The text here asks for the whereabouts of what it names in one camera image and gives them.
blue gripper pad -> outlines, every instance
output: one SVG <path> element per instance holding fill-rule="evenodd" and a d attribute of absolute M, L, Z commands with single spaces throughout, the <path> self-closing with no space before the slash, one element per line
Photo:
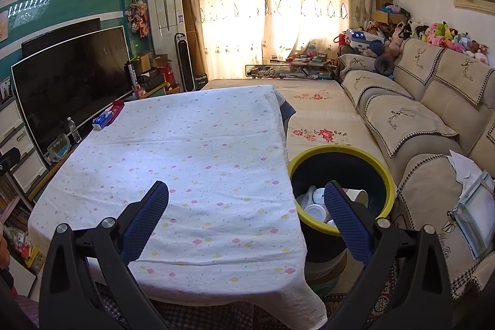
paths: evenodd
<path fill-rule="evenodd" d="M 168 187 L 156 182 L 143 198 L 144 204 L 122 234 L 120 257 L 127 266 L 139 258 L 168 205 Z"/>
<path fill-rule="evenodd" d="M 351 207 L 351 200 L 332 183 L 325 186 L 325 207 L 340 231 L 353 258 L 368 265 L 372 257 L 371 235 Z"/>

water bottle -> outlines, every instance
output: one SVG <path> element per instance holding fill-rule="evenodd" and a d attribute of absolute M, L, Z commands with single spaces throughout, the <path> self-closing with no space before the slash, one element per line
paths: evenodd
<path fill-rule="evenodd" d="M 70 117 L 67 118 L 67 121 L 69 123 L 69 130 L 72 133 L 72 136 L 74 137 L 74 141 L 76 143 L 79 143 L 81 141 L 81 135 L 79 134 L 79 131 L 76 128 L 76 124 Z"/>

plastic document bag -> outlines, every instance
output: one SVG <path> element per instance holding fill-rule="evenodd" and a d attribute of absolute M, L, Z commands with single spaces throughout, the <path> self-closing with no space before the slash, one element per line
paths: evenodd
<path fill-rule="evenodd" d="M 475 259 L 488 250 L 495 233 L 493 187 L 489 173 L 483 171 L 449 212 L 466 237 Z"/>

television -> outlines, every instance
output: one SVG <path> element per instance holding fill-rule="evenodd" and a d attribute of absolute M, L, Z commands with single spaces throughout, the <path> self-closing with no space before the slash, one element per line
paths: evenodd
<path fill-rule="evenodd" d="M 38 35 L 30 39 L 29 41 L 21 44 L 22 57 L 27 58 L 39 51 L 51 47 L 52 45 L 59 44 L 60 42 L 69 40 L 71 38 L 79 37 L 80 35 L 89 34 L 90 32 L 97 32 L 101 30 L 100 18 L 84 20 L 82 22 L 65 25 L 64 27 L 57 28 L 51 32 Z"/>
<path fill-rule="evenodd" d="M 68 133 L 68 117 L 80 127 L 131 91 L 128 61 L 120 26 L 61 42 L 12 66 L 24 122 L 42 154 Z"/>

beige sofa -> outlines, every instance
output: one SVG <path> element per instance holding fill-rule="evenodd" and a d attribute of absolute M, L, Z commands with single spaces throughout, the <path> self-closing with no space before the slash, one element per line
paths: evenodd
<path fill-rule="evenodd" d="M 458 299 L 470 285 L 481 292 L 495 270 L 495 252 L 473 260 L 447 217 L 462 185 L 446 155 L 468 156 L 495 177 L 495 70 L 416 39 L 401 51 L 394 80 L 373 73 L 374 60 L 358 55 L 339 58 L 339 78 L 398 186 L 393 221 L 437 229 Z"/>

